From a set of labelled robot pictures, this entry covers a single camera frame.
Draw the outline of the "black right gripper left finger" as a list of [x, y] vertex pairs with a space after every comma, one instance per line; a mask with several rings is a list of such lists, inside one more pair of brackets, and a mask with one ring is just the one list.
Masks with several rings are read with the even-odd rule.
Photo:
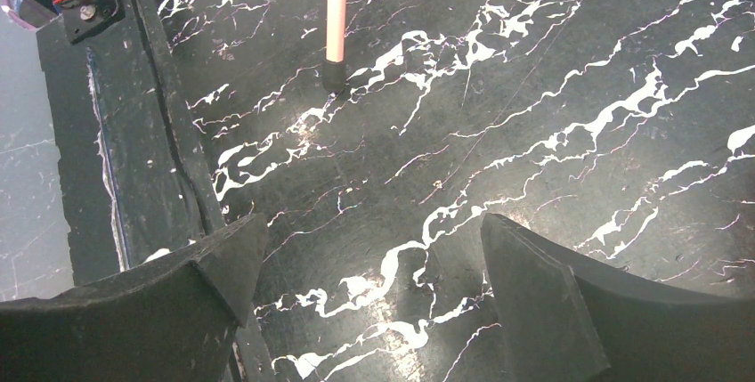
[[4, 381], [266, 381], [259, 214], [56, 297], [1, 305]]

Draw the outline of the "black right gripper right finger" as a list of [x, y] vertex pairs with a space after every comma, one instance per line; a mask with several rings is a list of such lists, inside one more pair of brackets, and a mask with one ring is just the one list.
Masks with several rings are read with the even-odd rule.
[[647, 280], [503, 215], [481, 242], [510, 380], [753, 380], [752, 298]]

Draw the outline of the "pink music stand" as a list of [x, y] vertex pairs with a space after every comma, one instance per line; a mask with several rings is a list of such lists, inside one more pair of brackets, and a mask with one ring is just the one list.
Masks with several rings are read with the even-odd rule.
[[326, 0], [326, 45], [322, 85], [328, 93], [345, 87], [345, 17], [347, 0]]

